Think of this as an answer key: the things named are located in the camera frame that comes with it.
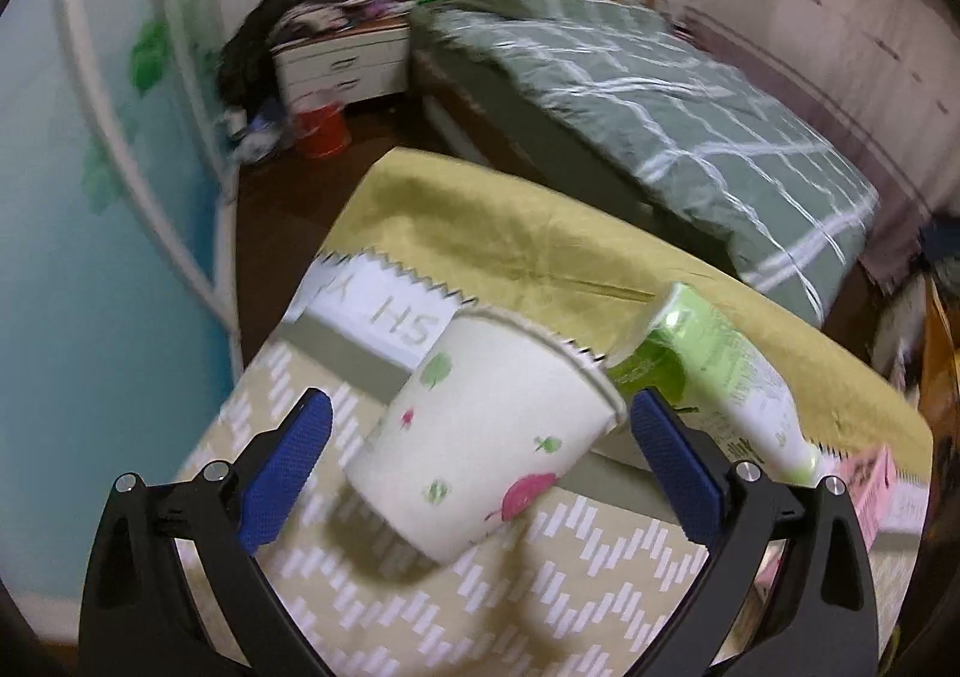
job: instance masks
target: nightstand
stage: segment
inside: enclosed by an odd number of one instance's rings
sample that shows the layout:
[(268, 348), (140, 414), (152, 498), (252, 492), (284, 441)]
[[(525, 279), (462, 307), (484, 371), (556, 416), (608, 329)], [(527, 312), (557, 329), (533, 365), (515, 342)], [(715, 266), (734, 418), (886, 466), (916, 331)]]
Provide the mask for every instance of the nightstand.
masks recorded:
[(280, 92), (288, 104), (325, 90), (344, 103), (402, 92), (408, 36), (406, 22), (394, 17), (278, 47), (274, 63)]

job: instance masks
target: pile of clothes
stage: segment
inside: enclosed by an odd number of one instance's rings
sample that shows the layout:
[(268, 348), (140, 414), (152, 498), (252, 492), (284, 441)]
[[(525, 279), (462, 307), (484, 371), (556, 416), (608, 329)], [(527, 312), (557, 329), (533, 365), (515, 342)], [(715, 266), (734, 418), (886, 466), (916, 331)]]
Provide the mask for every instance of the pile of clothes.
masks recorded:
[(271, 50), (389, 15), (392, 0), (262, 0), (224, 46), (217, 88), (248, 122), (267, 100), (280, 99)]
[(244, 164), (294, 142), (272, 50), (389, 16), (392, 0), (262, 0), (221, 52), (217, 89), (229, 119), (234, 158)]

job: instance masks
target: bed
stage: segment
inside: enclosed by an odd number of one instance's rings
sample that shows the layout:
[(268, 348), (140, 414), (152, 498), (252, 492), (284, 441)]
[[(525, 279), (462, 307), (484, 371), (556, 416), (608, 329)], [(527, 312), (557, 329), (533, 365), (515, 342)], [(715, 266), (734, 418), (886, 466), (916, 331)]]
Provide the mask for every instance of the bed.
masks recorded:
[(675, 36), (656, 0), (411, 13), (412, 87), (459, 156), (672, 242), (819, 327), (877, 192), (822, 136)]

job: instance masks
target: white paper cup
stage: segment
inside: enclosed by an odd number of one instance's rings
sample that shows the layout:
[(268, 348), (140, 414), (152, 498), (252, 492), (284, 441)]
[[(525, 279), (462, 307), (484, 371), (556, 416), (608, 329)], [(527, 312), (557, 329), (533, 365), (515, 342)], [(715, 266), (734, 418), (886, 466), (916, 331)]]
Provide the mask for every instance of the white paper cup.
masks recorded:
[(518, 314), (469, 305), (347, 464), (347, 479), (400, 536), (446, 564), (625, 418), (588, 352)]

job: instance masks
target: pink apple print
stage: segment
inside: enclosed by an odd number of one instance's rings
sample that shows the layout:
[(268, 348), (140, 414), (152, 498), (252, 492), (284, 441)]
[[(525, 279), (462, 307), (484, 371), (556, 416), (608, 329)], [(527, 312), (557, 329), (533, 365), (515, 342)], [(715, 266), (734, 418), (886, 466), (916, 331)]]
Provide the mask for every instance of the pink apple print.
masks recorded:
[(490, 519), (493, 514), (499, 514), (503, 522), (512, 520), (523, 512), (536, 498), (543, 495), (557, 482), (557, 474), (527, 474), (510, 485), (503, 495), (500, 509), (490, 512), (484, 519)]

